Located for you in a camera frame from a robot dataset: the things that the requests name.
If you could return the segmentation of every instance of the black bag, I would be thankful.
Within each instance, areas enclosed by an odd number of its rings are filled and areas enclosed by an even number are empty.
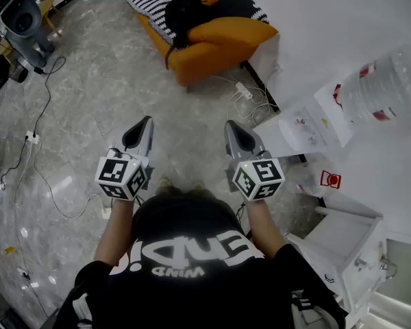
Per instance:
[[[177,34],[164,59],[166,69],[169,69],[168,60],[172,51],[188,45],[187,32],[213,18],[210,7],[203,5],[201,0],[172,0],[166,5],[164,15],[167,27]]]

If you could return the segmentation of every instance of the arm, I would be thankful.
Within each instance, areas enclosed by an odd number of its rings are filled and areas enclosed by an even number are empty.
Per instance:
[[[268,205],[264,200],[251,201],[247,202],[247,210],[254,245],[267,258],[274,258],[286,242],[274,225]]]
[[[133,202],[123,200],[114,202],[107,228],[96,249],[95,260],[113,267],[119,264],[119,260],[131,246],[133,211]]]

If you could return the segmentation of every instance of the person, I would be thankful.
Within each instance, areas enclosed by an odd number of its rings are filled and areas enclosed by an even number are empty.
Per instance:
[[[116,200],[95,259],[78,273],[54,328],[306,328],[300,317],[321,325],[307,328],[344,328],[332,294],[286,244],[265,201],[246,206],[253,243],[232,209],[201,184],[182,193],[162,180],[134,216],[133,202]],[[298,291],[316,319],[301,316]]]

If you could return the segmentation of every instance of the white box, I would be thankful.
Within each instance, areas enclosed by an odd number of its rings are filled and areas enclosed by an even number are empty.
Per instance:
[[[248,201],[273,196],[284,181],[276,158],[240,162],[233,176],[233,183]]]
[[[108,197],[133,201],[147,176],[140,160],[101,157],[95,181]]]

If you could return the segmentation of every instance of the marble floor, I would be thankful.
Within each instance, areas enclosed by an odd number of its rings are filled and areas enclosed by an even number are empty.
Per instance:
[[[100,193],[93,181],[99,158],[116,131],[145,115],[155,121],[150,154],[155,170],[149,190],[140,195],[151,197],[162,175],[184,189],[202,180],[218,198],[237,209],[242,198],[229,192],[223,137],[234,83],[211,77],[186,93],[165,69],[126,0],[74,0],[52,20],[62,37],[50,35],[56,50],[45,70],[50,70],[58,56],[66,57],[66,64],[49,79],[51,103],[38,126],[42,148],[35,165],[50,184],[59,209],[76,215],[90,194]],[[219,76],[255,85],[244,69]],[[33,130],[48,100],[45,79],[29,72],[22,84],[10,80],[0,90],[2,170],[16,164],[26,131]],[[259,100],[256,90],[253,93]],[[248,114],[253,104],[241,99],[238,106],[242,114]],[[256,122],[265,115],[259,112]],[[232,103],[229,117],[238,119]],[[245,123],[253,126],[251,117]],[[32,282],[38,285],[34,290],[50,314],[61,306],[77,272],[92,260],[106,225],[98,199],[92,199],[78,219],[65,219],[57,212],[33,168],[38,148],[26,146],[22,163],[5,177],[6,189],[0,189],[0,290],[32,328],[41,326],[45,314],[17,267],[28,268]],[[290,162],[295,158],[281,159],[284,170]],[[103,198],[103,204],[109,206],[110,200]],[[300,236],[319,222],[315,205],[315,198],[294,195],[286,187],[269,201],[277,227]],[[242,226],[249,229],[246,215]],[[18,245],[16,233],[23,250],[4,256],[4,249]]]

